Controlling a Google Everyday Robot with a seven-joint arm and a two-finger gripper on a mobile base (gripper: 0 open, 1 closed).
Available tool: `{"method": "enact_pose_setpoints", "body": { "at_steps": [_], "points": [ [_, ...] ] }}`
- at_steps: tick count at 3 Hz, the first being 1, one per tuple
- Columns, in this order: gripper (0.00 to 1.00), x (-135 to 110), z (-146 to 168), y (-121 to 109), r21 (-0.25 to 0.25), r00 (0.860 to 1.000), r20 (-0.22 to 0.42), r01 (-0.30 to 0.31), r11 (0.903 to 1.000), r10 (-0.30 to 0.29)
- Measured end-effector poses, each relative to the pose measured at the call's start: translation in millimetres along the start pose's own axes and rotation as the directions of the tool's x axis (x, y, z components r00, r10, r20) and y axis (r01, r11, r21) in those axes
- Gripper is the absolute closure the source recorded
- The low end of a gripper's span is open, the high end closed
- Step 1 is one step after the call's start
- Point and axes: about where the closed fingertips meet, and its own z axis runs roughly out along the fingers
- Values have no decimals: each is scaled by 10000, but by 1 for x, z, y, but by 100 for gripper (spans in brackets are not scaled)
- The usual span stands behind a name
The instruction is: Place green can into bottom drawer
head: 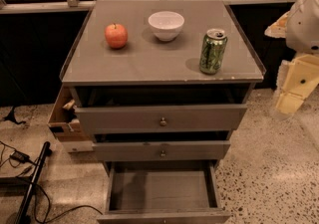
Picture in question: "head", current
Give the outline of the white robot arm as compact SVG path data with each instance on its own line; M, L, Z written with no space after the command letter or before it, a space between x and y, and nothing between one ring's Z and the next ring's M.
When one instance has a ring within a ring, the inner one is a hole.
M290 62L281 62L274 94L274 111L293 115L319 85L319 0L297 0L264 34L284 38L295 51Z

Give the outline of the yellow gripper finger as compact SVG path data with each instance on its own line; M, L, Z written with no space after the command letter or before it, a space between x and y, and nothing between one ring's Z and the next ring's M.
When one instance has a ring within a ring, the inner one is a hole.
M270 38L286 38L286 24L288 12L280 16L274 23L266 28L264 35Z
M294 114L319 85L319 57L298 55L283 61L277 76L275 109L283 114Z

